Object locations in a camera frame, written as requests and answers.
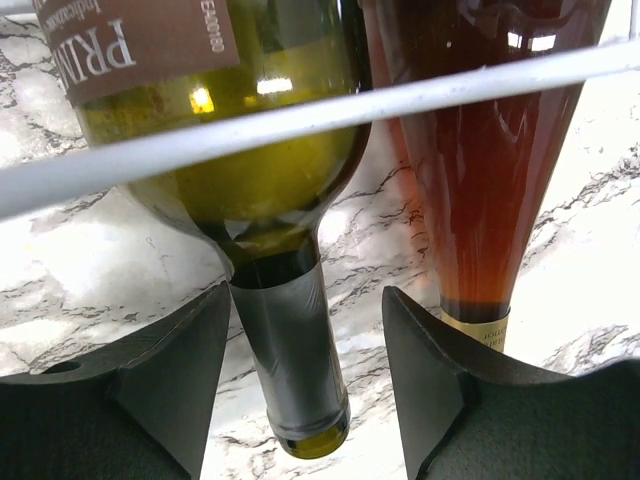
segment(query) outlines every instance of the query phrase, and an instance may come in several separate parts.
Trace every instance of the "wine bottle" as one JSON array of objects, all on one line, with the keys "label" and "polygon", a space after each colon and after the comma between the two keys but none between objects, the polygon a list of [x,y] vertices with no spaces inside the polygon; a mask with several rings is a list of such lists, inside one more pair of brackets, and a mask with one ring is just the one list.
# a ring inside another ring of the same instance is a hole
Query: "wine bottle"
[{"label": "wine bottle", "polygon": [[[370,88],[356,0],[35,0],[91,146]],[[134,182],[162,221],[210,239],[251,345],[272,429],[299,458],[337,449],[349,400],[317,229],[369,126]]]},{"label": "wine bottle", "polygon": [[[377,1],[393,84],[598,42],[610,1]],[[503,351],[513,288],[582,85],[401,119],[442,319]]]}]

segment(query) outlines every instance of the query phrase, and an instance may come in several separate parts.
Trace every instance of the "red liquid bottle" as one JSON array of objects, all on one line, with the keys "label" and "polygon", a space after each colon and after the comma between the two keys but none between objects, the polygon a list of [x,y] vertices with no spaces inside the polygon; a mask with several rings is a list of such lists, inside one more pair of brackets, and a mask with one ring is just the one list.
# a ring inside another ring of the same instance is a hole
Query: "red liquid bottle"
[{"label": "red liquid bottle", "polygon": [[[607,0],[379,0],[395,85],[597,44]],[[516,277],[582,85],[402,118],[442,318],[503,351]]]}]

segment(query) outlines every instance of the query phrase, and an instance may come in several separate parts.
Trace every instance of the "wire rack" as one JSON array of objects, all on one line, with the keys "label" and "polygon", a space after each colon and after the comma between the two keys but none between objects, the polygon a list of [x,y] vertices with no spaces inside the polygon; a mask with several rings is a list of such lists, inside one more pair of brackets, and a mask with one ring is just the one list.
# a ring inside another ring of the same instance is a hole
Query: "wire rack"
[{"label": "wire rack", "polygon": [[[303,135],[638,70],[639,4],[640,0],[632,0],[628,38],[605,45],[237,117],[2,169],[0,220]],[[30,0],[0,0],[0,16],[27,13],[33,13]]]}]

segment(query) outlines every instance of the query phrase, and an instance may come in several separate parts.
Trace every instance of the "gold label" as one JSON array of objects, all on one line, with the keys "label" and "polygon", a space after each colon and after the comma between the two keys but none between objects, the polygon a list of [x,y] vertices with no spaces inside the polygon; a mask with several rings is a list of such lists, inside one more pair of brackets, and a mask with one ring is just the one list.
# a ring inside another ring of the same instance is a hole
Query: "gold label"
[{"label": "gold label", "polygon": [[32,0],[73,106],[240,63],[227,0]]},{"label": "gold label", "polygon": [[509,315],[495,322],[464,323],[449,316],[444,310],[441,310],[441,312],[442,321],[446,324],[467,334],[480,343],[484,343],[487,347],[491,347],[500,353],[504,352],[504,341],[507,337]]}]

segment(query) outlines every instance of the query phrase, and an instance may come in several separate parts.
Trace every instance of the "white marble countertop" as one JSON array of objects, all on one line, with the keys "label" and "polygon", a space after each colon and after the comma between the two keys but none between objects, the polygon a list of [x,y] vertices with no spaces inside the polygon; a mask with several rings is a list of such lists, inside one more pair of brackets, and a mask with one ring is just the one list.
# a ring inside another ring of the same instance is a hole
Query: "white marble countertop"
[{"label": "white marble countertop", "polygon": [[[628,31],[614,0],[604,39]],[[640,73],[588,82],[512,303],[506,353],[581,374],[640,355]],[[438,295],[397,122],[325,216],[320,243],[352,406],[344,446],[316,461],[276,444],[235,316],[203,479],[406,478],[384,349],[386,285],[425,307]],[[32,16],[0,18],[0,166],[85,148]],[[213,251],[116,190],[0,223],[0,375],[39,372],[175,310],[222,279]]]}]

